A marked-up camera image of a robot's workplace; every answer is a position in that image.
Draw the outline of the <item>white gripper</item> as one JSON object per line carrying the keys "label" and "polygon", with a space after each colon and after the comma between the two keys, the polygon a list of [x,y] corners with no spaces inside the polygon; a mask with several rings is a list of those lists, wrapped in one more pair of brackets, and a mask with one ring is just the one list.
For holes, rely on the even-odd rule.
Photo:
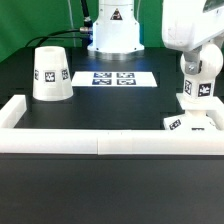
{"label": "white gripper", "polygon": [[184,52],[184,71],[201,71],[201,45],[224,33],[224,0],[163,0],[162,40]]}

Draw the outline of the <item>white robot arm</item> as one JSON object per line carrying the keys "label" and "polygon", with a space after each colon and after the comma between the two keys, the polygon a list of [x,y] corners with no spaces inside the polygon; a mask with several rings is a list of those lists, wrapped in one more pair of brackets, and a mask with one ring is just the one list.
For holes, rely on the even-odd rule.
{"label": "white robot arm", "polygon": [[[92,55],[122,60],[143,49],[134,0],[99,0],[92,32],[93,42],[88,46]],[[224,0],[163,0],[162,40],[167,48],[184,54],[186,73],[198,74],[202,46],[224,43]]]}

